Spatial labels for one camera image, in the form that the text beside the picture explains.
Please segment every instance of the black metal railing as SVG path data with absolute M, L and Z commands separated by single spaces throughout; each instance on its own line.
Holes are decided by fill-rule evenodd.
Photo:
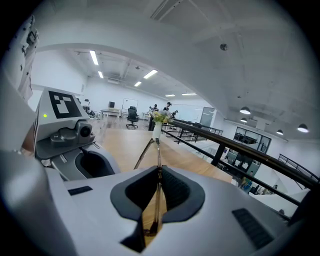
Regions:
M 242 171 L 241 169 L 239 169 L 231 164 L 228 164 L 228 163 L 221 161 L 220 158 L 224 152 L 225 147 L 228 147 L 232 150 L 235 150 L 242 155 L 248 156 L 248 157 L 260 162 L 261 164 L 266 165 L 281 174 L 284 174 L 285 176 L 302 184 L 306 188 L 314 189 L 315 187 L 319 186 L 318 182 L 313 180 L 311 177 L 306 176 L 305 174 L 303 174 L 302 172 L 300 172 L 298 170 L 290 168 L 289 166 L 287 166 L 283 162 L 279 161 L 278 159 L 275 159 L 275 158 L 273 158 L 273 157 L 271 157 L 261 151 L 257 151 L 257 150 L 255 150 L 249 146 L 246 146 L 244 144 L 240 144 L 240 143 L 237 143 L 237 142 L 235 142 L 231 139 L 228 139 L 226 137 L 222 137 L 221 135 L 214 134 L 213 132 L 209 132 L 208 130 L 203 130 L 198 127 L 195 127 L 195 126 L 193 126 L 193 123 L 181 121 L 181 120 L 174 120 L 173 122 L 170 123 L 170 125 L 172 125 L 174 127 L 181 128 L 181 131 L 188 131 L 190 133 L 197 134 L 198 136 L 201 136 L 207 140 L 218 143 L 219 144 L 218 150 L 216 151 L 215 155 L 212 155 L 212 154 L 206 152 L 205 150 L 198 148 L 194 144 L 191 144 L 191 143 L 185 141 L 184 139 L 182 139 L 181 138 L 182 132 L 180 132 L 180 136 L 181 136 L 180 137 L 180 136 L 173 135 L 170 131 L 166 131 L 166 130 L 162 129 L 162 132 L 169 135 L 170 137 L 172 137 L 176 141 L 184 143 L 184 144 L 188 145 L 189 147 L 202 153 L 203 155 L 211 158 L 212 165 L 217 166 L 218 164 L 221 164 L 221 165 L 227 167 L 228 169 L 231 169 L 237 173 L 240 173 L 243 177 L 250 179 L 251 181 L 270 190 L 271 192 L 279 195 L 280 197 L 288 200 L 289 202 L 291 202 L 297 206 L 300 203 L 297 200 L 295 200 L 294 198 L 278 191 L 277 189 L 273 188 L 272 186 L 270 186 L 270 185 L 264 183 L 263 181 L 249 175 L 248 173 Z
M 212 134 L 217 134 L 217 135 L 222 135 L 223 133 L 223 130 L 220 130 L 220 129 L 216 129 L 216 128 L 213 128 L 213 127 L 210 127 L 210 126 L 206 126 L 206 125 L 203 125 L 201 123 L 197 123 L 197 122 L 190 122 L 190 121 L 184 121 L 184 120 L 179 120 L 179 119 L 175 119 L 176 121 L 178 122 L 181 122 L 181 123 L 184 123 L 184 124 L 188 124 L 188 125 L 192 125 L 196 128 L 199 128 L 199 129 L 206 129 L 205 131 L 208 131 Z M 174 129 L 174 128 L 178 128 L 178 126 L 175 126 L 173 125 L 172 123 L 170 124 L 163 124 L 162 127 L 166 127 L 166 131 L 167 131 L 167 128 L 169 129 Z M 190 132 L 190 131 L 186 131 L 186 130 L 170 130 L 171 133 L 179 133 L 179 138 L 184 138 L 183 140 L 185 142 L 198 142 L 198 141 L 206 141 L 207 139 L 200 136 L 198 133 L 196 132 Z
M 304 168 L 301 164 L 298 164 L 297 162 L 291 160 L 290 158 L 286 157 L 283 154 L 279 154 L 278 160 L 285 165 L 289 166 L 290 168 L 293 168 L 294 170 L 297 170 L 298 172 L 303 173 L 304 175 L 310 176 L 311 179 L 315 180 L 316 182 L 320 182 L 320 178 L 314 175 L 311 171 Z M 300 189 L 304 189 L 301 187 L 301 185 L 295 180 L 295 183 L 299 186 Z

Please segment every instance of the window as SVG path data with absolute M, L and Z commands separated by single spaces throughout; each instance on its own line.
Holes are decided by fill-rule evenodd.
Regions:
M 236 128 L 234 141 L 246 144 L 250 148 L 267 153 L 271 139 L 256 132 L 246 130 L 240 127 Z

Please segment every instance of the office chair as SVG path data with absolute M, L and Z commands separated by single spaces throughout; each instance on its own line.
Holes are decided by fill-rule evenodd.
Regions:
M 134 129 L 136 129 L 136 127 L 138 128 L 138 125 L 135 125 L 134 122 L 138 122 L 138 115 L 137 115 L 137 110 L 135 106 L 130 106 L 130 108 L 128 109 L 128 121 L 130 121 L 131 123 L 126 124 L 126 127 L 128 128 L 129 126 L 133 126 Z

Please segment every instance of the white vase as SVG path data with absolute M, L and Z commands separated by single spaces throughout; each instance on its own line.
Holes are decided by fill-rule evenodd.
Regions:
M 155 122 L 152 139 L 160 138 L 162 122 Z

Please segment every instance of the person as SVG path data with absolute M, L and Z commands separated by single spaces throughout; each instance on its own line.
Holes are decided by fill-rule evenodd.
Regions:
M 226 156 L 223 160 L 224 163 L 228 163 L 228 157 Z
M 163 108 L 164 111 L 169 111 L 169 107 L 172 106 L 172 104 L 170 102 L 167 102 L 167 104 L 165 105 L 165 107 Z
M 243 140 L 244 140 L 244 135 L 240 133 L 239 141 L 240 141 L 240 142 L 243 142 Z
M 250 171 L 250 176 L 253 176 L 253 175 L 254 175 L 254 172 L 253 172 L 253 171 Z M 250 184 L 250 186 L 251 186 L 252 180 L 250 180 L 250 179 L 248 179 L 248 178 L 246 178 L 246 177 L 243 177 L 240 188 L 244 190 L 245 187 L 248 187 L 249 184 Z
M 277 189 L 278 189 L 278 185 L 277 185 L 277 184 L 276 184 L 276 185 L 274 185 L 274 186 L 273 186 L 273 188 L 274 188 L 275 190 L 277 190 Z
M 171 118 L 176 118 L 176 113 L 178 113 L 178 110 L 173 111 L 173 112 L 171 113 Z
M 152 108 L 152 111 L 159 111 L 159 109 L 157 108 L 157 104 L 154 104 L 154 107 Z

